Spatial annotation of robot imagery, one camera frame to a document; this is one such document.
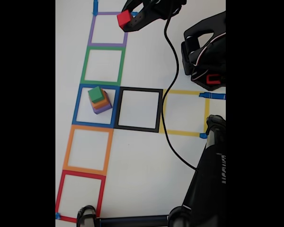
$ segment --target purple block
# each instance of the purple block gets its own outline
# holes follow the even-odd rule
[[[109,110],[111,108],[112,108],[112,105],[109,103],[108,105],[103,106],[103,107],[101,107],[101,108],[99,108],[97,110],[93,108],[93,110],[94,110],[95,114],[99,114],[99,113],[102,113],[102,112],[104,112],[106,110]]]

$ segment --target block stack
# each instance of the block stack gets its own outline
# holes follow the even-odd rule
[[[99,114],[112,108],[108,94],[100,87],[89,90],[89,100],[95,114]]]

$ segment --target stacked blocks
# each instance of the stacked blocks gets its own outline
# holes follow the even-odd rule
[[[123,29],[123,27],[131,21],[131,19],[133,18],[133,16],[131,15],[131,13],[127,10],[123,11],[122,13],[120,13],[119,15],[117,15],[117,19],[118,19],[118,23],[119,23],[119,27]]]
[[[89,90],[89,100],[95,114],[99,114],[112,108],[108,94],[100,87]]]

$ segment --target square outline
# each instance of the square outline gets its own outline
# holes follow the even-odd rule
[[[167,97],[168,97],[169,94],[196,95],[196,96],[198,96],[200,93],[202,93],[202,91],[169,90],[169,93],[166,95],[166,98],[164,100],[164,105],[163,105],[163,114],[164,114],[164,116],[165,116],[165,112],[166,112]],[[204,133],[206,132],[206,129],[207,129],[206,118],[209,116],[209,105],[210,105],[210,99],[206,98],[205,99],[205,110],[204,110]],[[161,117],[160,117],[159,133],[165,133]],[[171,134],[171,135],[200,137],[200,132],[194,132],[194,131],[181,131],[181,130],[170,130],[170,129],[167,129],[167,133]]]
[[[120,14],[120,12],[108,12],[108,13],[98,13],[97,15],[118,15]],[[92,38],[93,38],[93,34],[94,34],[94,29],[95,29],[95,23],[96,23],[96,16],[93,15],[93,19],[91,21],[91,27],[90,27],[90,33],[89,33],[89,40],[88,40],[88,44],[87,46],[106,46],[106,47],[126,47],[126,43],[127,43],[127,36],[128,33],[124,32],[124,38],[123,38],[123,43],[121,44],[100,44],[100,43],[92,43]]]
[[[101,175],[96,175],[96,174],[80,173],[80,172],[74,172],[74,171],[69,171],[69,170],[62,170],[62,175],[61,175],[61,180],[60,180],[59,190],[58,190],[58,195],[57,195],[57,201],[56,201],[56,205],[55,205],[55,212],[58,212],[58,210],[59,210],[64,180],[65,180],[65,175],[81,176],[81,177],[87,177],[87,178],[101,180],[100,192],[99,192],[99,197],[98,197],[98,204],[97,204],[97,209],[96,209],[96,216],[100,217],[106,177],[101,176]],[[76,218],[70,218],[70,217],[66,217],[66,216],[60,216],[60,217],[61,217],[60,220],[63,220],[63,221],[69,221],[69,222],[73,222],[73,223],[77,222]]]
[[[103,88],[103,89],[115,90],[115,99],[114,99],[113,113],[112,113],[112,117],[111,117],[111,120],[110,120],[110,124],[91,123],[91,122],[78,122],[76,120],[77,119],[77,115],[78,115],[78,109],[79,109],[82,89],[84,87],[93,88],[93,87],[96,87],[96,86],[99,86],[100,88]],[[116,103],[117,103],[118,97],[119,97],[119,90],[120,90],[120,87],[118,87],[118,86],[98,85],[98,84],[80,84],[79,85],[79,90],[78,90],[78,95],[77,95],[77,100],[76,100],[76,105],[75,105],[74,116],[72,118],[72,124],[85,125],[85,126],[94,126],[94,127],[101,127],[101,128],[111,128],[111,129],[114,128],[115,115],[116,115],[116,110],[117,110]]]
[[[125,90],[126,91],[143,91],[143,92],[158,92],[159,93],[156,127],[154,129],[119,125],[119,117],[120,117],[120,110],[121,110],[123,91],[125,91]],[[114,128],[115,129],[134,130],[134,131],[159,132],[159,128],[160,128],[160,115],[161,115],[161,110],[162,110],[162,97],[163,97],[163,89],[141,88],[141,87],[120,87],[120,95],[119,95],[118,104],[117,104],[117,114],[115,116]]]
[[[89,169],[89,168],[83,168],[83,167],[75,167],[75,166],[69,166],[68,165],[70,154],[71,154],[72,139],[73,139],[73,136],[74,136],[74,133],[75,133],[75,129],[108,132],[108,141],[107,141],[107,145],[106,145],[106,153],[105,153],[105,159],[104,159],[104,164],[103,164],[102,170]],[[72,125],[70,135],[69,135],[69,139],[68,139],[68,142],[67,142],[67,149],[66,149],[66,154],[65,154],[64,163],[63,163],[63,170],[70,170],[70,171],[74,171],[74,172],[81,172],[81,173],[87,173],[87,174],[97,174],[97,175],[106,176],[108,161],[109,161],[109,156],[110,156],[110,149],[111,149],[112,139],[113,139],[113,132],[114,132],[114,129],[109,129],[109,128],[96,128],[96,127],[90,127],[90,126]]]
[[[85,80],[85,74],[86,74],[87,63],[89,61],[90,50],[121,51],[121,59],[120,59],[120,66],[119,66],[117,82],[99,81],[99,80]],[[88,46],[86,48],[86,53],[85,53],[80,83],[81,84],[98,84],[98,85],[120,86],[122,72],[123,72],[124,58],[125,58],[125,47]]]

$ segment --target orange tape square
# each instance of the orange tape square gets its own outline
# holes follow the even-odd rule
[[[73,139],[73,136],[74,136],[75,129],[108,132],[108,141],[107,141],[107,146],[106,146],[106,154],[105,154],[103,170],[81,168],[81,167],[75,167],[75,166],[69,166],[68,165],[68,161],[69,161],[69,157],[70,157],[70,153],[71,153],[71,144],[72,144],[72,139]],[[63,170],[70,170],[70,171],[75,171],[75,172],[88,173],[88,174],[98,174],[98,175],[106,176],[107,166],[108,166],[108,161],[109,161],[109,155],[110,155],[110,149],[111,149],[112,139],[113,139],[113,132],[114,132],[114,129],[109,129],[109,128],[98,128],[98,127],[91,127],[91,126],[72,125],[70,136],[69,136],[68,143],[67,143],[67,149],[66,149],[66,154],[65,154],[64,163],[63,163]]]

